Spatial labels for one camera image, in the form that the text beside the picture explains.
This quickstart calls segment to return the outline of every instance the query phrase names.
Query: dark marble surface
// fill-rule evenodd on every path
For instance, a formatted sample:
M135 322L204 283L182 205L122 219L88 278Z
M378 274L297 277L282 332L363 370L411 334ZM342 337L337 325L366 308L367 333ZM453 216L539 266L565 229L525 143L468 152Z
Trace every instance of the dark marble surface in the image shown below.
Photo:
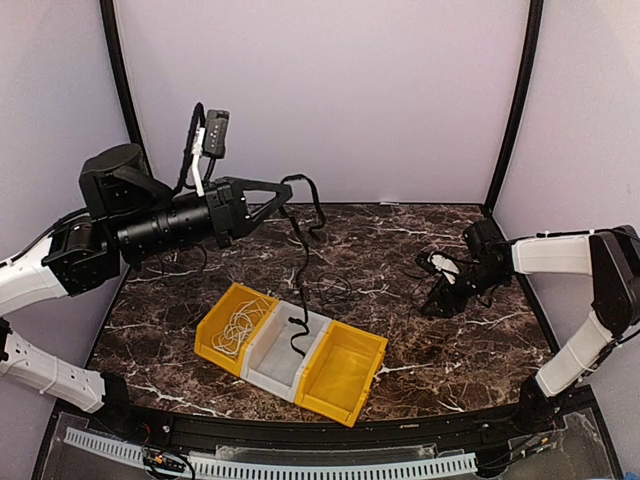
M313 209L291 211L303 224ZM434 279L413 258L421 249L464 256L462 230L481 218L474 206L327 205L322 243L312 244L309 307L389 339L360 420L389 420L478 410L517 400L521 382L549 349L517 282L499 288L490 309L472 301L454 319L409 312ZM138 405L175 412L272 421L324 421L264 392L193 353L196 326L232 282L298 303L293 283L304 258L287 220L273 218L226 250L204 242L132 273L116 300L90 367L123 375ZM323 273L349 279L348 302L324 304Z

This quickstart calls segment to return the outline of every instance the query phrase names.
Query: white cable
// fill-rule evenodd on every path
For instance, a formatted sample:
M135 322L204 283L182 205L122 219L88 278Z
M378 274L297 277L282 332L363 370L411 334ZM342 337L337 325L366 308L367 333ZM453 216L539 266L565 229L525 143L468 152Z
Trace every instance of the white cable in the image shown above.
M593 368L589 368L582 364L582 361L578 358L578 355L576 355L576 352L573 350L571 343L567 343L567 348L569 349L569 353L571 354L571 356L573 357L573 359L576 361L576 363L580 368L582 368L583 370L586 370L587 372L595 373L595 370Z
M58 357L53 357L53 376L51 377L51 381L49 382L49 384L46 387L44 387L38 393L40 393L40 395L44 395L57 382L58 382Z
M262 297L240 303L229 317L229 322L225 325L222 332L214 334L211 337L213 349L229 357L237 356L242 345L244 345L255 329L255 326L267 314L269 307L269 302ZM252 319L252 315L257 316L255 321Z

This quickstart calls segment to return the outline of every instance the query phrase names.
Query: black cable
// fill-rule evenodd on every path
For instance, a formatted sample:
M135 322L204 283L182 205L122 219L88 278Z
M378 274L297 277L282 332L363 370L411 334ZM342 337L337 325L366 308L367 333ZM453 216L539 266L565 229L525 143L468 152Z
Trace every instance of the black cable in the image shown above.
M38 237L35 240L33 240L29 245L27 245L19 253L11 257L11 262L17 262L22 257L24 257L29 250L35 247L38 244L38 242L40 242L43 238L45 238L47 235L53 232L56 228L60 227L64 223L68 222L69 220L73 220L74 218L80 215L83 215L85 213L88 213L88 210L86 208L79 208L78 210L74 210L73 212L68 213L64 217L60 217L58 220L55 221L53 225L51 225L44 232L38 235ZM6 267L6 266L7 266L7 260L0 262L0 268Z
M308 323L309 323L309 309L307 307L307 299L305 298L306 296L306 291L305 291L305 286L304 286L304 272L306 271L307 267L309 266L309 260L311 259L311 249L309 247L309 244L307 243L307 239L304 237L302 230L300 230L300 225L298 225L298 221L296 220L296 218L293 215L290 215L289 212L287 212L287 210L284 207L280 207L280 214L287 218L289 220L289 222L291 223L291 226L293 227L293 232L295 233L296 237L298 238L298 241L300 242L300 244L302 245L302 248L304 250L304 263L302 264L302 266L298 269L298 271L296 272L296 276L295 276L295 283L296 283L296 288L298 289L298 293L300 295L300 302L302 303L302 310L304 311L304 321L299 320L300 323L298 323L299 325L304 326L307 329L307 332L304 334L299 334L296 333L293 337L291 337L291 348L293 348L293 350L295 350L296 352L298 352L299 354L301 354L303 357L305 356L305 353L302 352L301 350L299 350L298 348L296 348L296 346L293 344L293 340L294 338L299 338L301 336L305 336L308 335Z
M325 286L323 280L333 278L333 283ZM347 277L337 273L325 272L316 279L318 296L324 305L346 303L353 297L353 286Z
M215 158L210 158L209 159L209 165L207 165L207 171L204 174L204 181L205 182L209 182L209 180L211 180L211 175L213 175L213 169L216 168L216 159Z
M315 238L316 240L319 239L319 237L317 236L317 234L314 232L314 230L320 230L322 228L324 228L324 226L327 223L327 219L324 215L324 212L322 211L322 206L320 205L320 196L318 195L318 189L316 188L315 183L313 183L313 180L311 180L309 177L307 177L306 175L302 175L302 174L298 174L298 175L290 175L288 177L285 177L281 180L280 183L287 183L287 182L291 182L291 181L296 181L296 180L306 180L307 183L309 184L309 188L311 189L311 196L313 198L313 206L316 210L316 213L318 215L318 220L319 222L315 225L312 225L311 227L309 227L309 235L313 238ZM293 344L293 340L296 338L300 338L306 335L309 335L309 309L307 307L307 299L306 299L306 289L305 289L305 285L304 285L304 273L307 270L307 267L309 266L309 261L311 260L311 248L309 247L309 243L307 242L307 239L305 238L304 234L302 233L302 230L300 229L300 225L298 224L298 221L296 220L296 218L291 215L289 212L287 212L287 209L284 208L284 206L280 207L278 209L278 211L280 212L280 214L289 220L289 222L291 223L291 227L293 228L293 232L295 234L295 236L298 238L298 241L300 242L300 245L302 245L302 248L304 250L304 263L302 264L302 266L298 269L298 272L296 273L295 276L295 282L296 282L296 287L298 289L298 293L300 294L300 302L302 303L302 310L304 311L304 320L300 320L300 319L294 319L294 320L298 320L299 322L292 322L292 323L296 323L298 325L301 325L302 327L305 328L305 332L301 332L301 333L296 333L295 335L293 335L291 337L291 348L293 348L294 351L296 351L297 353L299 353L300 355L302 355L304 357L305 353L298 349L294 344Z
M198 128L205 123L204 106L202 103L196 103L193 107L193 113L191 114L191 124L189 125L189 131L187 133L187 144L184 147L182 155L182 166L180 167L180 176L178 177L178 183L173 189L173 196L179 194L183 188L194 190L195 186L187 184L187 174L189 173L189 167L191 166L191 150L193 148L193 139L196 136Z
M553 423L553 430L551 431L551 433L549 435L546 435L545 437L543 437L542 439L540 439L535 445L532 445L531 447L527 447L527 449L533 448L533 447L540 447L540 442L542 442L544 440L544 438L547 439L547 441L549 439L551 439L551 437L556 433L557 431L557 426L556 426L556 417L558 415L560 415L560 412L562 410L562 408L564 407L564 404L566 403L566 397L564 399L564 401L562 402L562 406L558 409L558 411L556 413L553 414L553 416L550 418L550 421ZM537 430L536 432L532 433L531 435L529 435L527 438L525 438L524 440L522 440L521 442L519 442L515 447L510 448L509 451L507 453L505 453L504 455L499 456L498 458L494 458L493 460L491 460L490 462L484 463L482 465L478 465L478 468L489 468L489 469L498 469L498 468L503 468L502 466L499 465L494 465L497 462L500 462L501 460L510 457L511 455L513 455L515 452L518 452L518 454L522 453L522 447L524 447L527 443L529 443L531 440L533 440L537 435L540 435L542 433L542 428Z
M191 465L191 462L183 455L177 453L177 452L173 452L171 450L167 450L166 448L163 447L156 447L154 445L143 445L142 446L143 450L147 451L148 455L153 455L154 457L157 456L163 456L165 454L169 454L171 455L173 458L178 459L179 462L181 462L186 468L189 469L189 472L191 473L191 480L195 480L196 479L196 470L195 468L193 468L193 465ZM153 448L154 450L157 450L157 453L153 453L150 452L149 449ZM158 471L158 467L156 467L156 465L154 465L153 463L149 463L148 465L146 463L143 462L143 467L149 467L149 470L147 470L145 468L145 471L151 475L154 478L157 478L158 480L175 480L178 479L180 477L182 477L181 473L176 472L176 475L170 475L164 472L159 472Z
M327 217L325 217L324 212L322 211L322 207L320 206L320 195L318 195L318 188L316 187L316 184L309 177L301 173L284 177L282 180L280 180L280 183L295 182L298 180L305 180L309 184L309 189L311 190L311 198L313 199L313 206L316 210L316 214L318 215L319 223L311 225L308 232L309 235L311 235L311 237L313 237L315 240L320 240L320 237L318 237L318 235L315 233L315 230L321 230L324 228L327 223Z
M536 437L536 435L539 435L539 434L540 434L540 432L532 433L527 438L525 438L520 443L518 443L515 447L510 448L509 451L507 453L505 453L504 455L501 455L498 458L494 458L490 462L483 463L482 465L478 465L478 468L489 468L489 469L494 469L494 468L497 469L497 468L499 468L498 466L495 466L494 463L500 462L501 460L504 460L505 458L510 457L511 455L514 454L514 452L517 452L518 450L520 450L527 443L529 443L531 440L533 440Z
M301 326L304 331L300 332L300 333L296 333L295 335L291 336L291 339L289 340L289 343L291 344L291 348L298 354L302 355L302 358L304 358L304 356L307 354L307 352L304 352L302 350L300 350L298 347L296 347L293 344L293 341L296 338L300 338L300 337L306 337L307 335L309 335L309 333L311 333L311 330L309 330L309 325L307 325L306 322L303 322L302 320L300 320L299 318L295 318L295 317L289 317L289 323L293 323L294 325L299 325Z

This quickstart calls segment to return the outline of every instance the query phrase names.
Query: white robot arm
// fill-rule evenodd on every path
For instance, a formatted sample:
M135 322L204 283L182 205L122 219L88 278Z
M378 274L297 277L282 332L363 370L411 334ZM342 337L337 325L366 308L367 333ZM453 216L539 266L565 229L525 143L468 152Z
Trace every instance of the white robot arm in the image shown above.
M521 388L514 422L522 430L535 430L553 415L562 394L593 373L640 320L640 239L632 227L622 226L504 241L490 220L474 223L464 237L474 259L464 268L443 252L416 258L420 267L442 275L420 309L425 316L453 317L471 297L508 283L514 273L593 278L594 301L586 321Z
M0 377L13 378L88 413L104 407L122 412L128 407L122 378L76 367L38 349L2 317L36 302L99 287L119 275L121 257L137 265L149 256L208 237L214 237L220 248L228 247L280 209L293 196L285 183L232 177L210 181L215 161L225 155L228 120L226 111L210 110L205 117L202 105L196 105L174 189L151 176L137 145L120 145L85 162L80 189L87 208L61 218L23 251L0 263ZM203 178L197 170L202 156L209 158ZM191 164L195 186L186 184ZM196 192L179 195L183 188ZM274 196L250 211L246 191Z

